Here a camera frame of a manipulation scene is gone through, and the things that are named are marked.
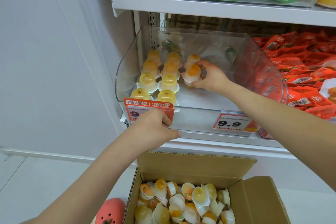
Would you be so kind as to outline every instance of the shelf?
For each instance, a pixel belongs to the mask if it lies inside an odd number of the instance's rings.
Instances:
[[[336,11],[199,0],[112,0],[116,9],[336,27]]]

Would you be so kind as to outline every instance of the price tag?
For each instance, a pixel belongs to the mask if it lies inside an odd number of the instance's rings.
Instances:
[[[221,113],[213,128],[256,132],[257,123],[250,117],[239,114]]]
[[[173,122],[175,109],[172,103],[153,100],[142,100],[136,98],[125,98],[124,104],[131,123],[137,120],[141,114],[152,110],[153,108],[157,108],[163,111],[167,115],[167,117]]]

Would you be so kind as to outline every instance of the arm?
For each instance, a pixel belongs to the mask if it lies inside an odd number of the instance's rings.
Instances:
[[[207,75],[195,87],[231,100],[336,191],[336,125],[249,91],[208,61],[196,64]]]
[[[158,109],[141,115],[59,198],[25,223],[91,223],[120,175],[141,153],[180,136],[169,125],[171,121]]]

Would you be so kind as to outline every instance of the left hand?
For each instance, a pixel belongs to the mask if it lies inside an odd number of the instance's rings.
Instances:
[[[171,121],[163,111],[153,109],[143,113],[122,136],[129,140],[130,146],[143,153],[181,136],[180,131],[169,129],[170,125]]]

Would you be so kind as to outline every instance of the white wall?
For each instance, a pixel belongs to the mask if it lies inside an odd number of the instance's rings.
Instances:
[[[97,43],[111,35],[92,31],[80,2],[0,0],[1,147],[96,157],[117,136]]]

